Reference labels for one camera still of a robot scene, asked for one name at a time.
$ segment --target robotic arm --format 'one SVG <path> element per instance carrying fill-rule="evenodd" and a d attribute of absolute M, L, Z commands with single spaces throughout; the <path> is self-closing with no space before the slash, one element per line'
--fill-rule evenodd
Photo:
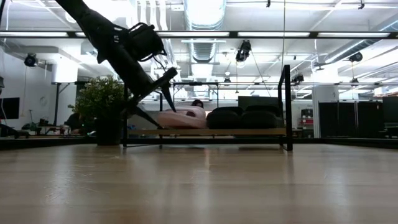
<path fill-rule="evenodd" d="M 153 81 L 138 63 L 159 54 L 165 55 L 162 39 L 154 31 L 154 26 L 138 23 L 126 29 L 90 9 L 83 0 L 56 1 L 76 20 L 88 40 L 97 49 L 98 63 L 108 60 L 134 95 L 123 112 L 142 116 L 160 128 L 156 121 L 137 107 L 143 98 L 161 88 L 170 107 L 175 111 L 170 94 L 170 81 L 177 75 L 176 69 L 168 69 L 161 78 Z"/>

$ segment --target ventilation duct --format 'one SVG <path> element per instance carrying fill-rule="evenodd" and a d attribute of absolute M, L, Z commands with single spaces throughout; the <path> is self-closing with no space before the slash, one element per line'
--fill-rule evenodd
<path fill-rule="evenodd" d="M 394 16 L 395 19 L 392 22 L 386 22 L 386 26 L 379 26 L 382 27 L 381 29 L 376 29 L 379 32 L 397 32 L 398 31 L 398 19 L 396 19 L 396 16 Z M 351 55 L 369 47 L 372 46 L 373 44 L 379 42 L 380 40 L 377 39 L 369 39 L 369 40 L 354 40 L 345 46 L 339 48 L 338 50 L 328 54 L 325 57 L 325 63 L 330 64 L 330 63 L 336 63 L 340 60 L 343 60 L 345 58 L 350 57 Z"/>
<path fill-rule="evenodd" d="M 221 30 L 226 0 L 184 0 L 184 8 L 187 30 Z M 194 61 L 208 63 L 215 56 L 216 43 L 192 43 L 190 52 Z"/>

